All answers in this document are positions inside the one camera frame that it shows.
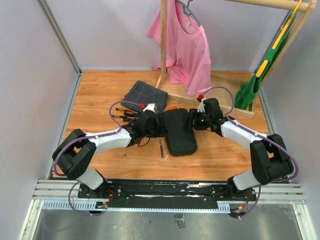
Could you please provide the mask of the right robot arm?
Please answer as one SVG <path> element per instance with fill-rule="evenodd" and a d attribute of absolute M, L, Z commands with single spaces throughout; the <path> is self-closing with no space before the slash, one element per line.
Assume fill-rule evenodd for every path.
<path fill-rule="evenodd" d="M 245 191 L 283 180 L 294 172 L 292 158 L 280 135 L 254 131 L 224 115 L 216 98 L 199 95 L 197 100 L 198 108 L 189 111 L 189 129 L 209 130 L 233 140 L 250 153 L 251 168 L 227 180 L 226 193 L 230 199 L 238 200 Z"/>

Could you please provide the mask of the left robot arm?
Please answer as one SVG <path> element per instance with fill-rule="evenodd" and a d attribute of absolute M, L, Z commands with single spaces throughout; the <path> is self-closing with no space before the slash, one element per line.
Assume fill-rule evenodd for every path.
<path fill-rule="evenodd" d="M 68 180 L 77 180 L 86 185 L 91 194 L 101 198 L 107 193 L 104 177 L 90 167 L 94 155 L 117 148 L 142 146 L 143 139 L 166 135 L 164 118 L 147 110 L 118 129 L 85 133 L 73 130 L 52 154 L 53 169 L 59 168 Z"/>

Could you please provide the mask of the black plastic tool case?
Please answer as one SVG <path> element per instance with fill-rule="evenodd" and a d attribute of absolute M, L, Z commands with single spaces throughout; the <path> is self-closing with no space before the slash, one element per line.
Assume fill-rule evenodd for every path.
<path fill-rule="evenodd" d="M 167 110 L 163 113 L 167 131 L 165 142 L 171 156 L 188 156 L 197 151 L 196 138 L 193 129 L 189 129 L 189 120 L 189 112 L 185 108 Z"/>

